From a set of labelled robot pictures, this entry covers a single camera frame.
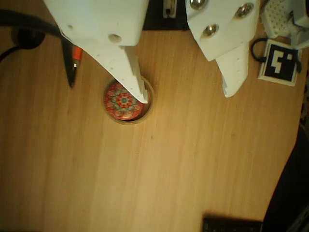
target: black object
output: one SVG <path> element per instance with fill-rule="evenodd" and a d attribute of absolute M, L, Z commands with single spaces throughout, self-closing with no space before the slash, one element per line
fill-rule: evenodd
<path fill-rule="evenodd" d="M 189 30 L 184 0 L 177 1 L 176 18 L 163 18 L 163 1 L 149 0 L 143 30 Z"/>
<path fill-rule="evenodd" d="M 260 221 L 205 217 L 202 232 L 260 232 Z"/>
<path fill-rule="evenodd" d="M 259 57 L 258 58 L 254 53 L 254 46 L 258 42 L 261 42 L 261 41 L 266 42 L 267 38 L 259 38 L 259 39 L 256 39 L 255 41 L 253 41 L 253 43 L 251 44 L 250 50 L 251 50 L 251 55 L 252 55 L 253 59 L 255 59 L 256 61 L 258 61 L 260 63 L 265 63 L 266 57 Z M 272 69 L 271 68 L 272 59 L 268 59 L 267 67 L 269 67 L 269 69 L 267 71 L 267 67 L 266 67 L 265 75 L 270 76 L 270 77 L 275 77 L 275 78 L 278 78 L 278 79 L 282 79 L 282 80 L 291 81 L 292 76 L 293 76 L 293 71 L 294 71 L 294 64 L 296 63 L 296 70 L 297 70 L 298 73 L 300 73 L 301 70 L 302 70 L 301 62 L 298 60 L 298 50 L 288 49 L 288 48 L 284 48 L 284 47 L 280 47 L 280 46 L 272 44 L 271 49 L 270 49 L 270 53 L 269 53 L 270 57 L 273 57 L 275 50 L 284 52 L 284 57 L 282 58 L 282 63 L 283 63 L 283 61 L 285 61 L 286 64 L 282 64 L 282 66 L 281 66 L 282 70 L 279 74 L 277 74 L 277 73 L 274 73 L 273 70 L 271 70 Z M 293 59 L 291 61 L 287 60 L 288 54 L 293 54 Z"/>
<path fill-rule="evenodd" d="M 283 54 L 283 56 L 278 57 L 278 55 L 275 54 L 278 52 Z M 277 63 L 280 65 L 278 73 L 276 72 L 277 68 L 273 66 L 273 63 Z M 271 44 L 269 48 L 269 54 L 264 75 L 274 77 L 280 80 L 292 81 L 295 64 L 297 72 L 300 73 L 301 63 L 300 61 L 298 61 L 298 50 Z"/>
<path fill-rule="evenodd" d="M 20 49 L 33 49 L 38 47 L 44 40 L 45 34 L 31 29 L 19 29 L 17 33 L 17 45 L 0 55 L 0 62 L 11 53 Z"/>
<path fill-rule="evenodd" d="M 309 226 L 309 215 L 302 212 L 309 207 L 309 140 L 299 127 L 294 149 L 283 169 L 268 206 L 262 232 L 285 232 L 293 226 L 294 232 L 303 232 Z"/>
<path fill-rule="evenodd" d="M 3 9 L 0 9 L 0 26 L 21 28 L 20 37 L 22 39 L 21 44 L 18 44 L 16 47 L 10 48 L 2 55 L 0 55 L 0 61 L 12 52 L 17 51 L 21 48 L 35 48 L 36 46 L 41 44 L 40 39 L 42 39 L 43 41 L 43 35 L 45 36 L 45 34 L 50 34 L 60 38 L 62 40 L 62 51 L 68 83 L 70 87 L 73 87 L 76 76 L 76 68 L 73 67 L 72 50 L 69 51 L 70 48 L 72 49 L 72 44 L 61 34 L 57 26 L 47 23 L 36 16 Z"/>
<path fill-rule="evenodd" d="M 72 57 L 73 45 L 69 41 L 65 40 L 61 41 L 61 45 L 62 45 L 64 66 L 67 72 L 68 83 L 69 86 L 72 88 L 75 83 L 76 69 L 77 69 L 77 67 L 74 67 L 73 65 L 73 57 Z"/>

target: black and white square tag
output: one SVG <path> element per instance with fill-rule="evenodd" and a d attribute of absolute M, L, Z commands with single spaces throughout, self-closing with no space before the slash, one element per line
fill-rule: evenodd
<path fill-rule="evenodd" d="M 264 56 L 266 62 L 261 64 L 258 79 L 295 86 L 296 61 L 301 59 L 301 51 L 285 43 L 267 40 Z"/>

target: black cable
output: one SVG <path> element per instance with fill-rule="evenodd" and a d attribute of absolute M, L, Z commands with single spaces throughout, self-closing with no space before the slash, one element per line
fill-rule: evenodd
<path fill-rule="evenodd" d="M 0 9 L 0 26 L 27 28 L 34 31 L 51 34 L 62 40 L 67 40 L 60 32 L 60 29 L 47 23 L 40 18 L 15 11 Z"/>
<path fill-rule="evenodd" d="M 21 49 L 21 46 L 17 45 L 15 47 L 11 47 L 10 49 L 6 50 L 5 52 L 3 52 L 1 55 L 0 55 L 0 63 L 10 54 L 12 54 L 13 52 L 15 51 L 18 51 Z"/>
<path fill-rule="evenodd" d="M 257 57 L 255 55 L 255 53 L 253 52 L 253 49 L 254 49 L 254 45 L 258 42 L 261 42 L 261 41 L 267 41 L 267 38 L 260 38 L 260 39 L 257 39 L 257 40 L 254 40 L 254 42 L 251 44 L 251 55 L 253 56 L 253 59 L 255 59 L 256 61 L 260 62 L 260 63 L 264 63 L 266 62 L 266 57 Z"/>

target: hole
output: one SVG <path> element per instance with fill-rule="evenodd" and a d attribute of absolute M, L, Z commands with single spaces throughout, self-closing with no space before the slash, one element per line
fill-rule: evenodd
<path fill-rule="evenodd" d="M 121 37 L 119 35 L 116 35 L 116 34 L 110 34 L 108 36 L 109 40 L 112 42 L 112 43 L 120 43 L 121 42 Z"/>

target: black ring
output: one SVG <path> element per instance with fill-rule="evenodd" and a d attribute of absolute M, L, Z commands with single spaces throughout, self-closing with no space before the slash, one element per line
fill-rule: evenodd
<path fill-rule="evenodd" d="M 251 44 L 251 55 L 253 56 L 253 59 L 255 59 L 256 61 L 260 62 L 260 63 L 265 63 L 266 62 L 266 57 L 257 57 L 254 52 L 253 52 L 253 49 L 254 49 L 254 45 L 258 42 L 261 42 L 261 41 L 267 41 L 267 38 L 260 38 L 260 39 L 257 39 L 257 40 L 254 40 L 254 42 Z"/>

